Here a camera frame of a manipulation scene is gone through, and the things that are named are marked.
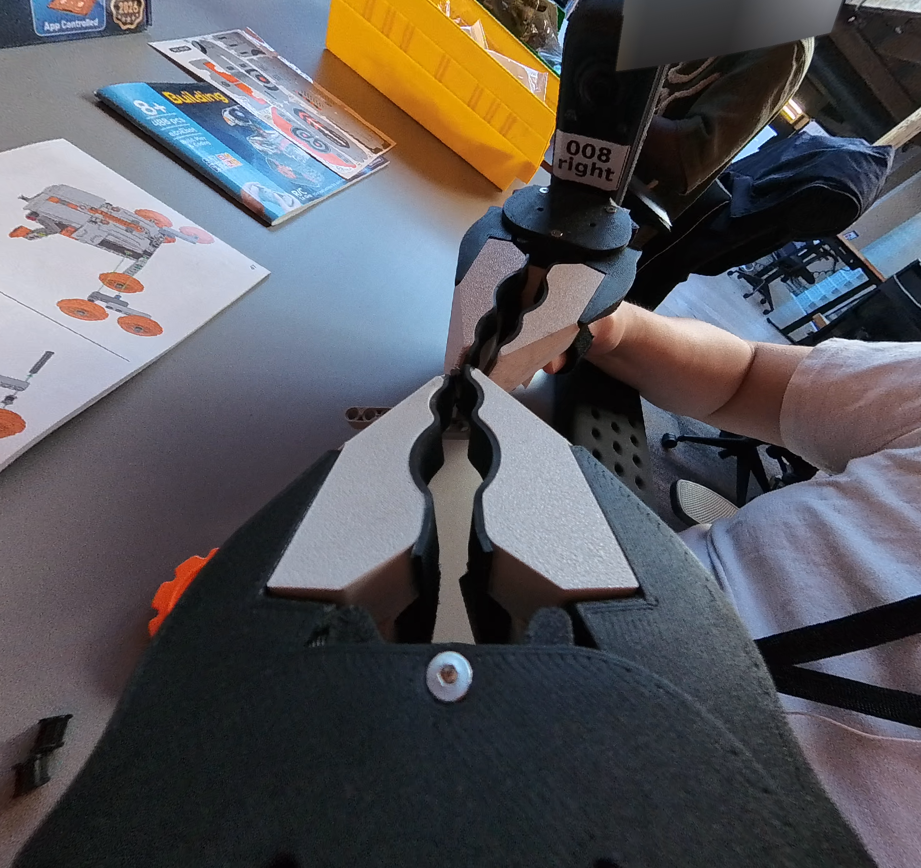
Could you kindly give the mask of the orange brick wheel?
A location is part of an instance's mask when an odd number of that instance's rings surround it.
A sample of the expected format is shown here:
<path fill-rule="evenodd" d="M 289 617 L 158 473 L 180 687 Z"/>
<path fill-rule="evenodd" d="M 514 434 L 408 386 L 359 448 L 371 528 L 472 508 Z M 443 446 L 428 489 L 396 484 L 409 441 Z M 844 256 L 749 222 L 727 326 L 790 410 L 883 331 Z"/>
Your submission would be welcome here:
<path fill-rule="evenodd" d="M 168 614 L 175 608 L 178 599 L 201 572 L 201 569 L 212 560 L 218 551 L 219 548 L 214 548 L 204 556 L 192 555 L 177 565 L 171 579 L 158 586 L 151 602 L 154 614 L 147 623 L 147 631 L 151 638 L 155 636 Z"/>

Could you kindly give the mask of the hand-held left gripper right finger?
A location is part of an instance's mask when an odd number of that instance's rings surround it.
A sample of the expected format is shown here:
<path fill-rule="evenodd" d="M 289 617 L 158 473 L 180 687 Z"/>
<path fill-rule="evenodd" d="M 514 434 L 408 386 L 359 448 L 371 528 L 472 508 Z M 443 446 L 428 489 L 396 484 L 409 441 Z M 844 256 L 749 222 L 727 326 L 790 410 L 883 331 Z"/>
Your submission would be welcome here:
<path fill-rule="evenodd" d="M 511 641 L 541 608 L 634 596 L 637 577 L 569 442 L 477 369 L 462 371 L 460 405 L 483 477 L 460 579 L 474 639 Z"/>

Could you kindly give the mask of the person's pale sweatshirt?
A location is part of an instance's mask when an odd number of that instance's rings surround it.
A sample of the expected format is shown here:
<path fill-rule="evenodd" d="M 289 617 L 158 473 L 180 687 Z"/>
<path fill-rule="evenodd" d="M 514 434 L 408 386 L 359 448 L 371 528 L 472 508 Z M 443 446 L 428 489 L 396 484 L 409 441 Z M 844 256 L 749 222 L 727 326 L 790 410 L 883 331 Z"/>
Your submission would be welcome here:
<path fill-rule="evenodd" d="M 829 340 L 791 376 L 783 444 L 817 467 L 685 543 L 754 638 L 919 595 L 919 343 Z M 919 866 L 919 731 L 781 697 L 827 793 L 880 866 Z"/>

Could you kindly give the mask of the black chair base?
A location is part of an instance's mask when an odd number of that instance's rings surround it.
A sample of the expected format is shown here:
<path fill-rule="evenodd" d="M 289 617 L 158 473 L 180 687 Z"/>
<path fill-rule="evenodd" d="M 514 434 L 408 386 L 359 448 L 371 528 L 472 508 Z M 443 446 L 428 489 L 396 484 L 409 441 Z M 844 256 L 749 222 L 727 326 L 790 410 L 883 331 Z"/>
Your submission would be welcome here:
<path fill-rule="evenodd" d="M 768 445 L 766 442 L 752 437 L 730 434 L 725 431 L 721 431 L 717 437 L 674 434 L 664 434 L 661 437 L 661 446 L 666 450 L 673 449 L 677 444 L 685 442 L 717 447 L 719 448 L 720 458 L 734 457 L 737 460 L 736 500 L 738 504 L 747 502 L 750 477 L 754 477 L 762 491 L 768 493 L 783 486 L 808 481 L 818 471 L 810 463 L 790 453 L 786 448 Z M 767 477 L 759 452 L 761 446 L 766 447 L 768 457 L 777 461 L 781 471 L 780 477 L 772 479 Z"/>

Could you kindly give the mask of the grey brick beam blue pins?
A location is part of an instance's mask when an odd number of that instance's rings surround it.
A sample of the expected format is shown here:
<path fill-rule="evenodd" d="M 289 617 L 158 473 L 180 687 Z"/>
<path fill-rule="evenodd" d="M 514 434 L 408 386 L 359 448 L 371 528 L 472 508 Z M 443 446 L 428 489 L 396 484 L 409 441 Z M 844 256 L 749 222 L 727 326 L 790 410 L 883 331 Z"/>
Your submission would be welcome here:
<path fill-rule="evenodd" d="M 347 423 L 357 431 L 361 431 L 375 420 L 391 410 L 390 406 L 386 407 L 350 407 L 344 413 Z M 456 412 L 452 416 L 450 423 L 444 429 L 444 437 L 449 439 L 464 439 L 469 436 L 469 423 L 461 418 Z"/>

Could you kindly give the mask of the yellow storage bin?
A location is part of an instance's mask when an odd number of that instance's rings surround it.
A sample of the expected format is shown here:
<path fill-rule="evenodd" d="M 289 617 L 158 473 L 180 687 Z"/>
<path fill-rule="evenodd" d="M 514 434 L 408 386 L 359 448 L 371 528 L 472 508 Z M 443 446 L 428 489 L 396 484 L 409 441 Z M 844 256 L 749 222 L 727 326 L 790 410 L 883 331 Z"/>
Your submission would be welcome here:
<path fill-rule="evenodd" d="M 326 45 L 500 189 L 538 171 L 559 78 L 476 0 L 331 0 Z"/>

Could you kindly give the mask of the blue building booklet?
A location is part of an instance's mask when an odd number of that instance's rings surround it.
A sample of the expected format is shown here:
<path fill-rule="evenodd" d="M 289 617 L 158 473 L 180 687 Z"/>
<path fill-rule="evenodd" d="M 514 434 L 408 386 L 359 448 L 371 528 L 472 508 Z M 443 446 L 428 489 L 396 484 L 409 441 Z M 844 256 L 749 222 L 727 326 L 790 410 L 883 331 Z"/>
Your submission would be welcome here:
<path fill-rule="evenodd" d="M 340 176 L 308 148 L 332 146 L 271 110 L 269 123 L 220 91 L 192 84 L 124 82 L 98 99 L 198 170 L 269 225 L 318 204 L 388 161 L 379 156 Z"/>

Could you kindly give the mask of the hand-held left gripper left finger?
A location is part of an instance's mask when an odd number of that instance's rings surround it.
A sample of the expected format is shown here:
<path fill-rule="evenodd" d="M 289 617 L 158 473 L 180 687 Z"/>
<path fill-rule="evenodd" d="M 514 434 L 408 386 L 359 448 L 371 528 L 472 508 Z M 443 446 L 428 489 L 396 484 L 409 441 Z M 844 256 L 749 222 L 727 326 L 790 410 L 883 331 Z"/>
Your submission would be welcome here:
<path fill-rule="evenodd" d="M 352 437 L 267 582 L 280 597 L 366 609 L 388 639 L 432 640 L 438 542 L 428 488 L 443 464 L 451 380 L 437 376 Z"/>

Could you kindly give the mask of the person's right forearm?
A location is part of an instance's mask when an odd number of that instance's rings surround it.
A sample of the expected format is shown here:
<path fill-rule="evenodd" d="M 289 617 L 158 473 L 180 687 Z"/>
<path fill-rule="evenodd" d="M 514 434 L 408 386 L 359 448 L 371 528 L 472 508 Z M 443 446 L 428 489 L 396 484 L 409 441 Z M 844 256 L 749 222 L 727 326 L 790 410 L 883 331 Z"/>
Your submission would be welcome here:
<path fill-rule="evenodd" d="M 780 413 L 789 382 L 810 348 L 750 342 L 701 321 L 635 306 L 610 353 L 611 372 L 665 411 L 734 434 L 782 444 Z"/>

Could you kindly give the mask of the small black brick pin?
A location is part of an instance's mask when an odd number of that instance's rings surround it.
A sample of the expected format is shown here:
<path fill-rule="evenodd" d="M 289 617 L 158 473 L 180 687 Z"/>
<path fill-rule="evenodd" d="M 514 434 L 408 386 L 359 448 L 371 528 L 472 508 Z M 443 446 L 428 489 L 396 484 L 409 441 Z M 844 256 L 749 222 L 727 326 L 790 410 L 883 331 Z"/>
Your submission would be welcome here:
<path fill-rule="evenodd" d="M 72 718 L 72 713 L 41 718 L 29 755 L 33 758 L 48 757 L 63 747 L 67 728 Z"/>
<path fill-rule="evenodd" d="M 14 797 L 32 793 L 51 781 L 52 751 L 32 752 L 15 766 Z"/>

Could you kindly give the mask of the printed sticker sheet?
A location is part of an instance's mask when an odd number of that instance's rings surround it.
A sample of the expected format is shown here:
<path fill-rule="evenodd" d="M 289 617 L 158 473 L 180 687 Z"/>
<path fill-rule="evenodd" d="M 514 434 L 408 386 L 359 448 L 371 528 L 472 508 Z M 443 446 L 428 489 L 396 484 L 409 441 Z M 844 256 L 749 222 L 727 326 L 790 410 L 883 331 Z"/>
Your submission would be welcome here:
<path fill-rule="evenodd" d="M 344 179 L 386 164 L 393 142 L 256 33 L 230 30 L 152 42 Z"/>

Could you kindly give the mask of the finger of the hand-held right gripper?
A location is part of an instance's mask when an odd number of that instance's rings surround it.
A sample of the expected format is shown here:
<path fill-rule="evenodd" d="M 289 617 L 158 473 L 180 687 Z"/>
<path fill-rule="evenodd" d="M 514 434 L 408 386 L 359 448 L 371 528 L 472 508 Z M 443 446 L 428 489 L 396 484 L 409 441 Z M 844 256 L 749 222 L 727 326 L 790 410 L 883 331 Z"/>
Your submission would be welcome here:
<path fill-rule="evenodd" d="M 604 279 L 603 272 L 588 265 L 552 266 L 543 298 L 517 318 L 508 340 L 498 347 L 488 377 L 504 391 L 527 385 L 574 342 L 582 313 Z"/>
<path fill-rule="evenodd" d="M 444 373 L 464 365 L 484 368 L 500 327 L 500 287 L 521 279 L 528 254 L 512 241 L 490 238 L 455 287 L 444 360 Z"/>

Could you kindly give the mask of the row of black office chairs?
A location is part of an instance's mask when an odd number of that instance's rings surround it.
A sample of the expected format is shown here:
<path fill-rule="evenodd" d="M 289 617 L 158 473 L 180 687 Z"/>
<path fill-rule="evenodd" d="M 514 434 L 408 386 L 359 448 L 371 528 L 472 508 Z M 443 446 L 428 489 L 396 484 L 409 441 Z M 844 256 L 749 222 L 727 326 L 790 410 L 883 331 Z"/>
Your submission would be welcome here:
<path fill-rule="evenodd" d="M 747 284 L 744 297 L 793 343 L 815 334 L 884 281 L 851 242 L 852 233 L 793 242 L 728 275 Z"/>

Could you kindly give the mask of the person's pale shoe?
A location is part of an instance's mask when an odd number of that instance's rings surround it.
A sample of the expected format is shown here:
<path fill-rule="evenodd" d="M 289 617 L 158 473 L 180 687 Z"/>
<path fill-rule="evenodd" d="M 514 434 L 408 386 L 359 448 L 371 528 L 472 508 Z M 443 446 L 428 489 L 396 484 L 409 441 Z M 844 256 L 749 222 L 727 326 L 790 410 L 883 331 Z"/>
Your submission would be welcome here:
<path fill-rule="evenodd" d="M 717 521 L 732 518 L 739 511 L 725 497 L 693 481 L 674 481 L 670 499 L 674 515 L 689 527 L 711 526 Z"/>

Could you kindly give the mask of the person's right hand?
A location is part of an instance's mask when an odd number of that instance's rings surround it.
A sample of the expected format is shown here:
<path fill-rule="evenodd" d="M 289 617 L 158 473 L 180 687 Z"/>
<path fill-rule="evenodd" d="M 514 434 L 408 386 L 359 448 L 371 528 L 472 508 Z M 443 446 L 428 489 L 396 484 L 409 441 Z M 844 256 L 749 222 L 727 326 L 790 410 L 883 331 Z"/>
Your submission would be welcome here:
<path fill-rule="evenodd" d="M 635 330 L 638 317 L 643 310 L 636 305 L 621 303 L 612 313 L 583 327 L 578 334 L 578 339 L 585 339 L 589 343 L 570 356 L 564 352 L 554 357 L 543 368 L 549 375 L 569 372 L 575 366 L 576 357 L 601 366 L 603 359 L 614 351 L 625 340 L 629 333 Z"/>

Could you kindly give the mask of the open white instruction booklet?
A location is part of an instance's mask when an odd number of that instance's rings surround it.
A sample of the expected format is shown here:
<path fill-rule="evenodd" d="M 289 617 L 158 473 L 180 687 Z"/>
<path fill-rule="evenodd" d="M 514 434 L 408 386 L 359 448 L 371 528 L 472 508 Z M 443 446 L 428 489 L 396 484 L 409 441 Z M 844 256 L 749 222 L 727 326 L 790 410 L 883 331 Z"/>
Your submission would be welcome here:
<path fill-rule="evenodd" d="M 66 140 L 2 152 L 2 469 L 268 275 Z"/>

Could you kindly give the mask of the grey desk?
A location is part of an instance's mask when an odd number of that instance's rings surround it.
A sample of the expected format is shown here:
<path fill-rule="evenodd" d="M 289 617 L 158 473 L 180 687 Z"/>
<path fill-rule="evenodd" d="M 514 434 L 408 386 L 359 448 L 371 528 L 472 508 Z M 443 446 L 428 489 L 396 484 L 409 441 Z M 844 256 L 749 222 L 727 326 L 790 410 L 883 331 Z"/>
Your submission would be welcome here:
<path fill-rule="evenodd" d="M 2 148 L 65 138 L 271 275 L 2 473 L 2 866 L 73 780 L 139 655 L 156 587 L 325 450 L 343 414 L 442 369 L 459 242 L 505 197 L 324 49 L 330 0 L 153 0 L 145 35 L 2 51 Z M 147 40 L 249 26 L 396 142 L 377 176 L 275 229 L 93 93 L 185 73 Z M 14 797 L 40 719 L 51 781 Z"/>

